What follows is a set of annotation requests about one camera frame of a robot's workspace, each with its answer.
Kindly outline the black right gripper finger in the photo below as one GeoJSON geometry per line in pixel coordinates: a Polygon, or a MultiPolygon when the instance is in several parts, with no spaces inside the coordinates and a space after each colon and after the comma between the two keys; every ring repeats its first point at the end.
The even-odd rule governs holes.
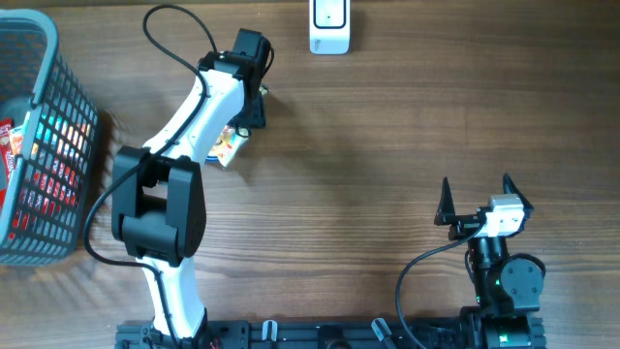
{"type": "Polygon", "coordinates": [[[442,181],[442,191],[440,202],[436,211],[437,217],[453,217],[455,215],[455,208],[450,190],[449,180],[444,177],[442,181]]]}
{"type": "Polygon", "coordinates": [[[505,194],[514,194],[518,196],[518,198],[523,204],[523,209],[525,213],[532,213],[534,211],[534,207],[532,206],[532,204],[526,199],[526,197],[517,188],[517,186],[514,184],[511,176],[508,173],[505,173],[503,175],[503,190],[505,194]]]}

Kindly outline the blue yellow snack bag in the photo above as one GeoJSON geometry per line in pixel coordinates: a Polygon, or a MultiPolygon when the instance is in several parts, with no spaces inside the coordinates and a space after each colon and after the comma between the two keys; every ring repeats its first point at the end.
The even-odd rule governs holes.
{"type": "Polygon", "coordinates": [[[249,140],[250,135],[250,131],[246,128],[226,126],[208,152],[205,162],[219,163],[226,168],[238,150],[249,140]]]}

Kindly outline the small orange box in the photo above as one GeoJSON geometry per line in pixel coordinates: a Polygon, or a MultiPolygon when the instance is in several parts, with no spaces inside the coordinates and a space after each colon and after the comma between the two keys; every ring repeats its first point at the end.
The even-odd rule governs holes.
{"type": "Polygon", "coordinates": [[[21,153],[24,134],[24,125],[16,126],[10,130],[9,138],[13,156],[17,156],[21,153]]]}

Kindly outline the red candy bag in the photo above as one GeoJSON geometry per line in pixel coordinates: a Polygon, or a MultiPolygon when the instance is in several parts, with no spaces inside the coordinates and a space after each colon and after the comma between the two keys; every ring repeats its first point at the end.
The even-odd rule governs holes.
{"type": "Polygon", "coordinates": [[[4,165],[4,169],[1,171],[1,178],[5,180],[5,185],[1,188],[1,206],[4,206],[12,172],[15,168],[15,158],[10,138],[10,131],[13,129],[13,126],[14,123],[11,118],[1,120],[1,160],[4,165]]]}

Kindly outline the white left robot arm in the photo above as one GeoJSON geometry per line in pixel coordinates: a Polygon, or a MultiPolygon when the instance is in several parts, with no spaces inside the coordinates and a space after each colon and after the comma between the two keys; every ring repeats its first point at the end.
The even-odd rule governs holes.
{"type": "Polygon", "coordinates": [[[228,125],[262,128],[260,91],[272,52],[260,32],[239,30],[230,51],[212,51],[172,119],[143,147],[122,147],[113,162],[121,181],[112,196],[112,235],[143,265],[155,308],[152,322],[119,327],[118,346],[212,348],[193,256],[206,224],[202,165],[228,125]]]}

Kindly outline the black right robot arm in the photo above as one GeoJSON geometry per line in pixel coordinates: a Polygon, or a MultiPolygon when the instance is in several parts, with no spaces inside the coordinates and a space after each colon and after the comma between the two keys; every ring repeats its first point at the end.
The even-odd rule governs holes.
{"type": "Polygon", "coordinates": [[[449,182],[442,183],[434,224],[449,227],[449,240],[467,243],[468,273],[477,305],[460,311],[459,340],[464,348],[544,348],[540,296],[544,263],[526,254],[511,254],[508,239],[524,230],[534,211],[508,174],[503,192],[473,214],[458,215],[449,182]]]}

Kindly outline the white barcode scanner box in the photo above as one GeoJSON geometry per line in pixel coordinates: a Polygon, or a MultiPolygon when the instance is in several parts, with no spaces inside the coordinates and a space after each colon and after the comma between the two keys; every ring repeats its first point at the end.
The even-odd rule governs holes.
{"type": "Polygon", "coordinates": [[[309,48],[316,55],[346,54],[351,41],[350,0],[310,0],[309,48]]]}

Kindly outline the grey plastic shopping basket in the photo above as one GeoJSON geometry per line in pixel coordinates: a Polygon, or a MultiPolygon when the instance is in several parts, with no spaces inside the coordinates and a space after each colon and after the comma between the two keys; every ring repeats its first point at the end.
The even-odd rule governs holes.
{"type": "Polygon", "coordinates": [[[55,264],[82,235],[101,125],[44,13],[1,13],[1,116],[23,129],[1,159],[1,263],[55,264]]]}

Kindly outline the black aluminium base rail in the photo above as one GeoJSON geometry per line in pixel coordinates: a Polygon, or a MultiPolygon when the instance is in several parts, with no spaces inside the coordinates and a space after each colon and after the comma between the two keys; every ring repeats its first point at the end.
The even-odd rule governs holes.
{"type": "MultiPolygon", "coordinates": [[[[428,318],[409,323],[423,348],[534,348],[547,341],[540,318],[482,320],[428,318]]],[[[171,339],[149,322],[127,322],[116,330],[116,348],[382,349],[414,348],[396,322],[286,323],[267,320],[210,321],[194,337],[171,339]]]]}

